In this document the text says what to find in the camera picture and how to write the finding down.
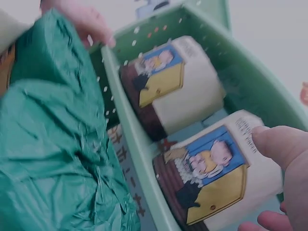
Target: green plastic basket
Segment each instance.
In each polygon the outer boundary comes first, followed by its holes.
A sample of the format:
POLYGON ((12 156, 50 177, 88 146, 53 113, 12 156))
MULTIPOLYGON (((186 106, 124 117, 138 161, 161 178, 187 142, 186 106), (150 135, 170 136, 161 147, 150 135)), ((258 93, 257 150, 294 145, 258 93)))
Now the green plastic basket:
MULTIPOLYGON (((210 17, 212 17, 217 23, 221 24, 226 29, 230 30, 230 21, 229 21, 229 9, 226 0, 186 0, 189 4, 196 5, 200 10, 207 13, 210 17)), ((123 31, 119 31, 116 35, 117 39, 121 38, 121 34, 123 31)), ((118 41, 118 45, 116 47, 117 51, 120 51, 123 47, 118 41)), ((93 63, 93 67, 95 69, 96 75, 98 77, 99 84, 102 89, 102 94, 105 103, 105 116, 108 119, 107 129, 113 128, 114 126, 119 124, 119 118, 116 112, 116 106, 114 102, 114 98, 110 91, 109 82, 107 80, 107 74, 105 71, 103 63, 103 57, 101 54, 101 46, 94 46, 90 50, 90 57, 93 63)))
POLYGON ((118 69, 126 61, 137 58, 140 52, 147 52, 154 46, 166 43, 169 38, 183 35, 192 36, 209 56, 227 92, 225 109, 228 113, 245 109, 261 117, 269 127, 287 125, 303 130, 308 128, 304 112, 280 81, 196 3, 188 2, 159 11, 118 32, 117 46, 112 50, 103 47, 100 61, 103 57, 117 115, 159 231, 179 231, 180 227, 156 181, 152 166, 152 159, 159 154, 156 144, 151 142, 135 116, 122 88, 118 69), (164 26, 167 30, 153 32, 164 26))

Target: cartoon character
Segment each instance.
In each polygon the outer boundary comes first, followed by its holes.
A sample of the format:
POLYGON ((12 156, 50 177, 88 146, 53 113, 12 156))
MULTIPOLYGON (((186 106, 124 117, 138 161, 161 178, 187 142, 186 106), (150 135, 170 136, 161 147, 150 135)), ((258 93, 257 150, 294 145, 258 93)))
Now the cartoon character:
POLYGON ((160 186, 182 224, 198 226, 243 199, 249 165, 225 126, 185 146, 175 144, 155 163, 158 182, 164 182, 160 186))
POLYGON ((201 151, 189 158, 192 174, 198 179, 212 178, 219 174, 232 159, 225 141, 215 140, 210 151, 201 151))
POLYGON ((299 98, 303 105, 308 106, 308 82, 303 82, 299 98))
POLYGON ((143 108, 155 99, 182 88, 184 66, 184 59, 172 44, 134 61, 135 76, 131 83, 139 96, 139 107, 143 108))
POLYGON ((135 90, 137 92, 140 92, 141 90, 148 90, 149 88, 146 84, 152 75, 152 72, 164 69, 166 65, 171 63, 173 58, 174 54, 172 51, 164 50, 158 56, 154 56, 149 59, 141 59, 141 61, 136 62, 135 69, 138 76, 133 80, 135 90))

